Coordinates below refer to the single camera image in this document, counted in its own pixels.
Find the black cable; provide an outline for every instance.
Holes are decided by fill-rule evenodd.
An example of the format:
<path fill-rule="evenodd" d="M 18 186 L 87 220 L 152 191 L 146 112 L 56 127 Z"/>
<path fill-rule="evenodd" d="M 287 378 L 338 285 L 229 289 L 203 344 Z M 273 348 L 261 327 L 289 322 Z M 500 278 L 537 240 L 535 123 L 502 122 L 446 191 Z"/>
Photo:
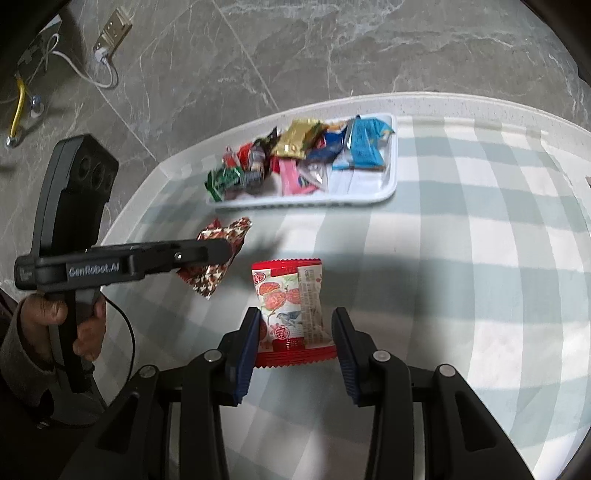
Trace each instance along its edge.
<path fill-rule="evenodd" d="M 131 372 L 134 369 L 134 360 L 135 360 L 135 335 L 134 335 L 134 329 L 131 326 L 131 322 L 127 318 L 127 315 L 125 314 L 125 312 L 123 310 L 121 310 L 121 308 L 119 308 L 119 306 L 114 301 L 112 301 L 111 299 L 109 299 L 109 297 L 107 297 L 105 294 L 103 294 L 103 296 L 104 296 L 105 300 L 115 310 L 117 310 L 117 312 L 119 312 L 121 314 L 121 316 L 125 320 L 125 323 L 127 324 L 127 328 L 129 329 L 129 334 L 131 335 L 131 362 L 129 363 L 129 372 L 127 373 L 127 378 L 125 379 L 125 383 L 127 383 L 129 381 L 129 379 L 131 378 Z"/>

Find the blue candy wrapper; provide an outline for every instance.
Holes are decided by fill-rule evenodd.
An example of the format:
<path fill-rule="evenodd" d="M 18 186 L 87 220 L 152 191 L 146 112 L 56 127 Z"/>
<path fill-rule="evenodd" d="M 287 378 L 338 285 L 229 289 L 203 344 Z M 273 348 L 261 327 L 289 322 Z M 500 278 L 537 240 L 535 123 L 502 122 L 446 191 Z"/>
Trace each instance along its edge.
<path fill-rule="evenodd" d="M 393 132 L 388 124 L 377 118 L 353 118 L 347 127 L 345 147 L 336 157 L 333 170 L 383 170 L 384 159 L 379 153 L 378 142 L 387 140 Z"/>
<path fill-rule="evenodd" d="M 306 156 L 307 162 L 332 162 L 336 156 L 343 150 L 345 144 L 345 134 L 347 129 L 343 128 L 340 132 L 324 132 L 324 141 L 326 145 L 321 148 L 313 148 Z"/>

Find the electrical outlet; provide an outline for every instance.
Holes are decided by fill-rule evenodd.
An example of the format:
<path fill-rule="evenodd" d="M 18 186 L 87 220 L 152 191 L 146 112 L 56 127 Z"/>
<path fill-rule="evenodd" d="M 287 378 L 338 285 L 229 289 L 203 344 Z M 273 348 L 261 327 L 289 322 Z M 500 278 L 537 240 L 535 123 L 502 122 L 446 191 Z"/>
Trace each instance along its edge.
<path fill-rule="evenodd" d="M 98 50 L 104 49 L 105 54 L 99 55 L 99 57 L 106 56 L 110 58 L 130 30 L 131 20 L 119 7 L 115 8 L 95 42 L 93 47 L 95 57 L 97 57 L 96 52 Z"/>

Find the gray tile floor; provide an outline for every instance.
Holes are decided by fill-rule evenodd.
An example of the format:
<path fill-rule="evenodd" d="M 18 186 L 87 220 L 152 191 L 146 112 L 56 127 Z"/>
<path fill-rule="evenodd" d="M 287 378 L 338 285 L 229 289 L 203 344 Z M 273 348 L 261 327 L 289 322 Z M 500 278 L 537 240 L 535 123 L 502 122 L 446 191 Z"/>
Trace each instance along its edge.
<path fill-rule="evenodd" d="M 591 90 L 560 40 L 519 0 L 73 0 L 59 48 L 90 58 L 116 6 L 134 25 L 113 58 L 119 86 L 99 91 L 52 58 L 33 85 L 48 100 L 43 122 L 17 149 L 0 149 L 0 287 L 10 293 L 51 151 L 69 135 L 91 132 L 121 163 L 104 235 L 158 162 L 307 103 L 409 90 L 473 93 L 591 127 Z M 106 79 L 102 66 L 85 64 Z M 13 108 L 0 105 L 2 132 Z"/>

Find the checkered tablecloth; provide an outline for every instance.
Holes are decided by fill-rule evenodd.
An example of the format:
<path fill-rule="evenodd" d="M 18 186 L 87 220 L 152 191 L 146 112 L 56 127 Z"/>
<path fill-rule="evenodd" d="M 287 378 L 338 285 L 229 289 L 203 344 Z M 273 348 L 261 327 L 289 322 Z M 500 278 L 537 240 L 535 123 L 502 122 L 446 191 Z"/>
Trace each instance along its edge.
<path fill-rule="evenodd" d="M 398 118 L 397 134 L 398 188 L 386 202 L 220 215 L 248 215 L 253 227 L 210 301 L 174 274 L 105 289 L 134 326 L 136 368 L 217 346 L 257 305 L 253 262 L 320 257 L 325 318 L 345 306 L 409 365 L 454 365 L 535 477 L 553 479 L 591 425 L 587 213 L 539 131 Z M 194 238 L 215 215 L 204 203 L 211 162 L 179 171 L 129 241 Z M 123 322 L 108 321 L 96 376 L 110 399 L 130 347 Z M 353 406 L 336 361 L 258 369 L 243 404 L 222 412 L 231 477 L 363 478 L 372 415 Z M 419 437 L 418 478 L 421 450 Z"/>

